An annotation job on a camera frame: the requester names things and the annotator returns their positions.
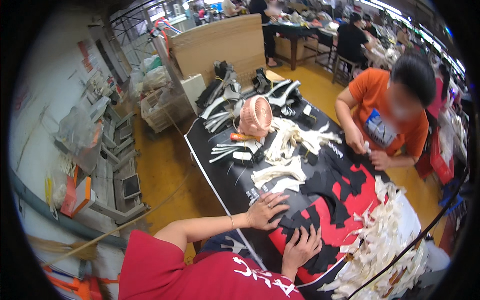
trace black cable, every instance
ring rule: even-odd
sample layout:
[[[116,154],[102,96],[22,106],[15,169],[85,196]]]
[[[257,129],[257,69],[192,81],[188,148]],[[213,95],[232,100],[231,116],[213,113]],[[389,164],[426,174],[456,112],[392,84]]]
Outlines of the black cable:
[[[438,215],[435,217],[435,219],[433,219],[433,221],[427,226],[427,228],[425,228],[424,231],[422,231],[419,236],[417,236],[416,239],[413,240],[413,242],[411,242],[396,258],[394,258],[392,260],[391,263],[388,264],[388,266],[386,266],[385,268],[383,268],[382,271],[380,271],[377,275],[375,275],[374,277],[372,277],[372,279],[370,279],[369,281],[367,281],[364,285],[362,285],[361,287],[359,287],[358,289],[356,289],[353,294],[351,294],[347,300],[351,299],[353,297],[353,295],[355,295],[356,293],[358,293],[361,289],[363,289],[364,287],[366,287],[367,285],[369,285],[370,283],[372,283],[375,279],[377,279],[378,277],[380,277],[380,275],[382,275],[383,273],[385,273],[388,269],[390,269],[396,262],[398,262],[400,260],[400,258],[405,254],[407,253],[410,248],[412,248],[416,243],[419,242],[419,240],[421,240],[423,237],[425,237],[427,235],[427,233],[430,231],[430,229],[433,228],[433,226],[435,226],[435,224],[440,220],[440,218],[442,218],[442,216],[445,214],[445,212],[447,211],[447,209],[450,207],[450,205],[452,204],[453,200],[456,199],[456,196],[458,195],[458,193],[460,192],[460,187],[462,186],[462,184],[465,182],[465,180],[467,179],[467,175],[468,175],[468,168],[465,168],[465,171],[463,173],[463,176],[462,178],[460,179],[460,183],[458,184],[457,188],[455,189],[455,192],[452,194],[452,196],[450,197],[450,199],[448,199],[448,202],[445,204],[445,206],[442,208],[442,210],[438,213]]]

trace bracelet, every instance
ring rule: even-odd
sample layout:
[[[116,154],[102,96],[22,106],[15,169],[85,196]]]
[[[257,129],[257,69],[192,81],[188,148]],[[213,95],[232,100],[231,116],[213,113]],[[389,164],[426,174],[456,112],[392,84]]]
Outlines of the bracelet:
[[[232,229],[231,229],[231,230],[233,230],[233,229],[235,229],[235,223],[233,223],[233,218],[232,218],[232,216],[228,216],[228,217],[230,217],[230,219],[232,220]]]

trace red t-shirt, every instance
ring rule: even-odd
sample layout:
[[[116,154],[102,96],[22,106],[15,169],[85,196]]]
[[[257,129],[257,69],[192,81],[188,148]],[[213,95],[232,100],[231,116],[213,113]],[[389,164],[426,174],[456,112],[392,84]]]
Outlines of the red t-shirt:
[[[124,299],[303,299],[285,276],[262,271],[252,260],[216,252],[195,264],[183,262],[172,243],[134,230],[120,274]]]

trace pink fan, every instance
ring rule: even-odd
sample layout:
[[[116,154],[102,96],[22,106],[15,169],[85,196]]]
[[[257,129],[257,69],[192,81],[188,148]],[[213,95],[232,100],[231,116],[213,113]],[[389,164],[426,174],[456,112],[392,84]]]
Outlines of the pink fan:
[[[265,137],[271,123],[272,109],[264,97],[256,95],[245,101],[240,110],[239,133]]]

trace woman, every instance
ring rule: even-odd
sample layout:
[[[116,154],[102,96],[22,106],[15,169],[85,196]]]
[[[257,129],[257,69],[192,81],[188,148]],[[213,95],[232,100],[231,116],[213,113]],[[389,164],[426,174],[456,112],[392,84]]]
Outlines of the woman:
[[[241,11],[241,6],[233,4],[230,0],[224,0],[222,2],[223,14],[226,18],[236,17]]]
[[[435,97],[435,74],[424,56],[402,55],[391,73],[368,69],[337,97],[335,111],[347,144],[365,154],[369,142],[375,170],[413,166],[428,134],[427,108]],[[350,110],[357,106],[353,115]],[[394,156],[403,146],[406,153]]]
[[[342,24],[338,27],[338,43],[337,53],[341,57],[361,64],[362,70],[367,68],[368,59],[363,55],[361,45],[370,51],[371,44],[363,32],[361,17],[354,12],[350,15],[350,22]],[[352,66],[348,65],[348,71],[351,71]]]
[[[436,94],[432,104],[427,108],[428,123],[431,127],[437,126],[438,113],[445,102],[449,99],[448,85],[450,84],[450,74],[444,64],[438,66],[438,74],[435,78]]]
[[[248,7],[250,14],[259,13],[262,16],[262,30],[264,32],[264,46],[265,56],[267,57],[267,65],[271,68],[280,67],[282,64],[275,61],[273,56],[275,55],[275,40],[273,38],[274,33],[268,25],[270,17],[275,13],[273,10],[268,9],[265,0],[251,0]]]
[[[374,38],[378,38],[377,30],[372,25],[372,18],[366,14],[363,16],[363,20],[365,21],[365,31],[370,33]]]
[[[405,48],[410,47],[410,38],[408,37],[408,27],[406,24],[402,23],[402,30],[396,33],[396,39],[400,44],[404,45]]]
[[[223,247],[194,264],[183,262],[189,242],[237,228],[275,229],[280,218],[268,221],[289,209],[281,204],[288,196],[281,194],[263,194],[246,213],[174,221],[153,237],[132,231],[119,299],[303,299],[293,282],[297,269],[322,248],[320,229],[315,232],[313,226],[295,231],[285,246],[281,274],[262,271],[253,260]]]

